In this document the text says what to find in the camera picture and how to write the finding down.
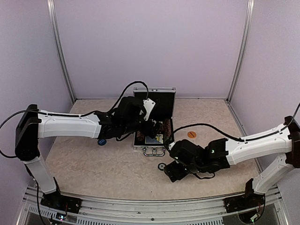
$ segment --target lavender wall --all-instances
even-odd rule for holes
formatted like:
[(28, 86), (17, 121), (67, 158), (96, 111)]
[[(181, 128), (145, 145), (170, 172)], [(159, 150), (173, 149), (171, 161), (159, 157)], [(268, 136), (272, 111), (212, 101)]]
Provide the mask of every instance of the lavender wall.
[[(71, 107), (55, 50), (45, 0), (0, 0), (0, 122), (36, 103), (66, 112)], [(0, 148), (14, 155), (15, 127), (11, 120), (0, 132)], [(40, 144), (45, 157), (53, 139)], [(0, 156), (1, 224), (12, 225), (29, 182), (18, 159)]]
[[(300, 1), (256, 0), (241, 76), (233, 98), (249, 134), (275, 127), (300, 102)], [(300, 123), (300, 113), (296, 117)], [(260, 159), (267, 167), (275, 156)], [(293, 225), (299, 224), (300, 170), (278, 184)]]
[(176, 87), (178, 97), (226, 98), (247, 0), (56, 1), (76, 96), (115, 98), (124, 86)]

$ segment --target beige tabletop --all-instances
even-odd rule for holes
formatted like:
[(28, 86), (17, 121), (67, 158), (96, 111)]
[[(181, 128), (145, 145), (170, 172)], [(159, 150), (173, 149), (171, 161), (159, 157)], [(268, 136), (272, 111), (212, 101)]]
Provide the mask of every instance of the beige tabletop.
[[(72, 113), (110, 109), (115, 100), (77, 100)], [(240, 136), (239, 129), (223, 100), (176, 99), (173, 126), (191, 123), (210, 123), (217, 128)], [(195, 131), (195, 139), (188, 138)], [(223, 136), (209, 127), (181, 130), (175, 140), (189, 139), (205, 147)], [(245, 183), (258, 174), (253, 159), (216, 172), (211, 180), (198, 180), (188, 175), (171, 183), (158, 164), (170, 163), (163, 157), (146, 157), (141, 150), (133, 150), (133, 136), (122, 142), (114, 139), (99, 146), (96, 139), (58, 137), (46, 163), (57, 179), (61, 191), (79, 195), (130, 200), (191, 199), (225, 195), (244, 191)]]

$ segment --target small round object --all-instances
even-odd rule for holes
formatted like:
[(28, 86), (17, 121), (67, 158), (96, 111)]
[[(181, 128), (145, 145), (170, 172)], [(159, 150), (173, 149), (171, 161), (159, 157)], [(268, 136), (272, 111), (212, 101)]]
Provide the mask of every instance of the small round object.
[(165, 163), (160, 163), (160, 164), (158, 164), (158, 169), (160, 170), (160, 171), (164, 171), (164, 169), (165, 169), (165, 167), (166, 167), (166, 164)]
[(99, 139), (98, 140), (98, 145), (101, 145), (101, 146), (103, 146), (103, 145), (105, 145), (106, 144), (106, 140), (105, 139)]
[(196, 132), (194, 132), (194, 131), (189, 131), (189, 132), (187, 133), (187, 136), (188, 136), (189, 138), (196, 138), (196, 137), (197, 137), (197, 134), (196, 134)]

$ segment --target white robot arm segment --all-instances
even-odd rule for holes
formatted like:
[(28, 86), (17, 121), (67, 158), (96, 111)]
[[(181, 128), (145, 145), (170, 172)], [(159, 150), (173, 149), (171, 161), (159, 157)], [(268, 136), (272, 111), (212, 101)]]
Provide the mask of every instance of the white robot arm segment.
[(54, 112), (45, 110), (41, 110), (41, 112), (47, 115), (38, 115), (41, 121), (38, 124), (38, 138), (57, 136), (98, 138), (100, 134), (100, 119), (95, 114), (81, 117), (79, 114), (60, 113), (65, 116), (57, 116), (52, 115), (55, 114)]
[(277, 158), (252, 181), (254, 194), (263, 195), (278, 181), (280, 181), (291, 170), (293, 165), (287, 164), (286, 155), (279, 154)]
[(29, 169), (34, 179), (38, 181), (39, 187), (41, 188), (43, 193), (47, 195), (56, 191), (57, 187), (55, 180), (49, 172), (42, 156), (35, 157), (33, 160), (23, 162)]
[[(284, 124), (261, 132), (255, 135), (242, 137), (243, 140), (252, 139), (256, 137), (261, 137), (273, 133), (274, 130), (280, 130), (284, 127)], [(283, 130), (280, 133), (258, 139), (250, 142), (237, 142), (229, 139), (226, 142), (226, 151), (228, 155), (226, 156), (229, 165), (235, 165), (242, 161), (262, 157), (275, 153), (288, 153), (292, 150), (292, 141), (288, 138), (290, 132), (288, 129)]]

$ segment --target enclosure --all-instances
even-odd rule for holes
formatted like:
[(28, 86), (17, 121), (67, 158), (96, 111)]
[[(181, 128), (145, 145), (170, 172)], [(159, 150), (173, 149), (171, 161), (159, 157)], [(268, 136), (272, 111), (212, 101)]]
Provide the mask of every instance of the enclosure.
[[(30, 104), (105, 112), (126, 85), (143, 81), (152, 91), (176, 88), (174, 129), (209, 123), (242, 137), (275, 128), (300, 102), (299, 10), (297, 0), (2, 0), (0, 121)], [(1, 129), (5, 154), (15, 152), (20, 118)], [(223, 137), (193, 127), (175, 140), (205, 147)], [(223, 199), (242, 193), (276, 158), (241, 162), (211, 180), (172, 183), (157, 168), (172, 162), (168, 152), (148, 157), (133, 145), (133, 136), (104, 146), (82, 137), (39, 139), (61, 191), (83, 199), (65, 224), (239, 224)], [(2, 224), (42, 224), (23, 162), (0, 162)], [(267, 192), (255, 224), (299, 224), (299, 185), (294, 169)], [(49, 224), (57, 212), (41, 206), (41, 213)]]

